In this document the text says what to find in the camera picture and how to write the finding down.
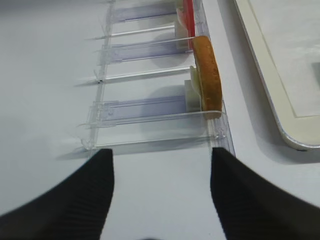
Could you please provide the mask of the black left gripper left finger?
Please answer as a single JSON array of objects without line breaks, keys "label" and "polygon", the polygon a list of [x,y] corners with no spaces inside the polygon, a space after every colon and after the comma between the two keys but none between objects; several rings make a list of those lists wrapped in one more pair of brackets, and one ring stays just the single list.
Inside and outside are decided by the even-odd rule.
[{"label": "black left gripper left finger", "polygon": [[98,240],[115,187],[113,151],[101,149],[64,181],[0,217],[2,240]]}]

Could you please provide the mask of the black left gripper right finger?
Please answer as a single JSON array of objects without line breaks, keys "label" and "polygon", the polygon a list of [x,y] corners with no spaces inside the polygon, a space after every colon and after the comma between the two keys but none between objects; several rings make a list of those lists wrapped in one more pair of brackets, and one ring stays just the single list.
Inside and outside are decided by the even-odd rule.
[{"label": "black left gripper right finger", "polygon": [[222,147],[211,154],[210,192],[228,240],[318,240],[320,209],[273,185]]}]

